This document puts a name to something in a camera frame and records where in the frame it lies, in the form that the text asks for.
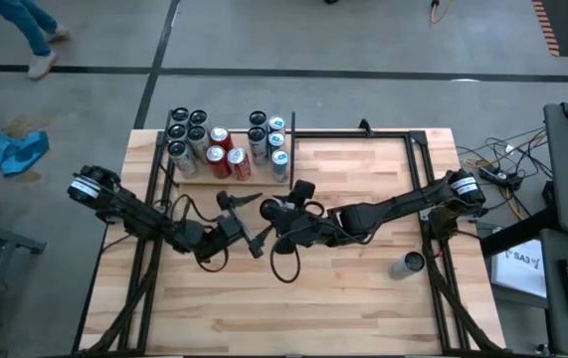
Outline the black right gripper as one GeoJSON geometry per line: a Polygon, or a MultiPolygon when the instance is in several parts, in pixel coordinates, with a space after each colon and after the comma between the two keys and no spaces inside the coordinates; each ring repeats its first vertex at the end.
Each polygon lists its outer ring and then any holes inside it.
{"type": "Polygon", "coordinates": [[[297,180],[287,195],[274,195],[277,204],[268,234],[274,233],[279,240],[275,244],[277,254],[291,254],[297,246],[335,248],[344,244],[344,233],[333,220],[308,210],[309,206],[324,210],[320,203],[312,201],[314,191],[313,183],[297,180]]]}

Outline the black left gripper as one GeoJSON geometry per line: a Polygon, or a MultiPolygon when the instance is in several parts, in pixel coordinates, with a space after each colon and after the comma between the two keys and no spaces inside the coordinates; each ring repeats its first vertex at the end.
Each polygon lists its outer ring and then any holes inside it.
{"type": "Polygon", "coordinates": [[[260,258],[264,254],[265,240],[274,225],[268,225],[254,237],[237,214],[237,208],[247,205],[261,196],[262,193],[236,197],[229,195],[226,191],[220,191],[216,200],[220,210],[226,212],[227,215],[217,221],[217,226],[213,230],[203,235],[196,248],[196,258],[198,260],[209,260],[239,239],[248,244],[249,251],[255,259],[260,258]]]}

